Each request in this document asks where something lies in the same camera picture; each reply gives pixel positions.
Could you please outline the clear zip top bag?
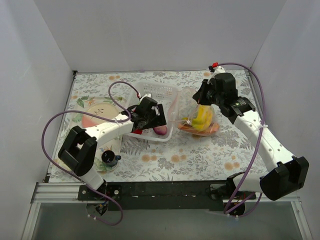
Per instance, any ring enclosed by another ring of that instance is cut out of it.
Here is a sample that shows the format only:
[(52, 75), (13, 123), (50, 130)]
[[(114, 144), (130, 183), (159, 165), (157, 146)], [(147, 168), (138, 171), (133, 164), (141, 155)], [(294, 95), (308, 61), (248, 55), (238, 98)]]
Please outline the clear zip top bag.
[[(178, 115), (176, 119), (173, 121), (174, 126), (177, 129), (178, 129), (178, 124), (185, 125), (185, 123), (182, 121), (182, 118), (189, 118), (193, 120), (197, 117), (199, 104), (197, 104), (197, 102), (193, 99), (193, 95), (195, 93), (196, 93), (196, 90), (191, 87), (185, 87), (178, 92), (176, 97), (177, 105), (178, 105)], [(218, 123), (216, 112), (213, 106), (211, 106), (211, 108), (213, 113), (211, 124)]]

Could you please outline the purple onion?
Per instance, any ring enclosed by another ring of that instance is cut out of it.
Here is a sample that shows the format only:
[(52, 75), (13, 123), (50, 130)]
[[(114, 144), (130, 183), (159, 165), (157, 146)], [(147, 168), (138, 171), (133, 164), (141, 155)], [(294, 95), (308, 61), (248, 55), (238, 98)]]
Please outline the purple onion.
[(167, 134), (167, 126), (166, 125), (162, 125), (162, 126), (157, 126), (153, 128), (153, 131), (160, 136), (164, 136)]

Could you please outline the yellow banana bunch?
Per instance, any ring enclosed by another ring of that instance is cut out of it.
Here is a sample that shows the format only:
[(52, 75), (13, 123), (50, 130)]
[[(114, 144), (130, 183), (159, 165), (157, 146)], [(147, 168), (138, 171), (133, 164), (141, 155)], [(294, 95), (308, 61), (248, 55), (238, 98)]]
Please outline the yellow banana bunch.
[(197, 116), (192, 119), (191, 126), (197, 130), (205, 130), (212, 122), (213, 111), (209, 105), (198, 105)]

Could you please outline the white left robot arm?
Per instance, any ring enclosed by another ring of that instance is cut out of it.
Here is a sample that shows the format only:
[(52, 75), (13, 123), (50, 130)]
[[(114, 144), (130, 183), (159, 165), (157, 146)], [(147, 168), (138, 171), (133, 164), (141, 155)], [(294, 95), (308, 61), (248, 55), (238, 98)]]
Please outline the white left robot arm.
[(71, 128), (58, 152), (58, 158), (75, 176), (88, 185), (89, 194), (95, 200), (101, 200), (107, 191), (103, 185), (105, 180), (94, 166), (97, 149), (122, 135), (166, 124), (163, 105), (145, 96), (139, 104), (124, 109), (116, 117), (107, 119), (99, 125)]

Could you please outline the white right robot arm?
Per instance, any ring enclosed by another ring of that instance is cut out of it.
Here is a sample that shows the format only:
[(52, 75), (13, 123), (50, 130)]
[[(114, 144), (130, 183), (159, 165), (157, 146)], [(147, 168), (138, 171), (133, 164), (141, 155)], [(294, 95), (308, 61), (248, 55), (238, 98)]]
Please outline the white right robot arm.
[(231, 73), (218, 73), (211, 79), (204, 79), (192, 98), (202, 106), (218, 106), (221, 114), (255, 147), (267, 169), (266, 175), (239, 172), (229, 176), (220, 189), (230, 198), (255, 192), (275, 201), (304, 186), (309, 162), (287, 150), (262, 123), (251, 101), (238, 96), (236, 79)]

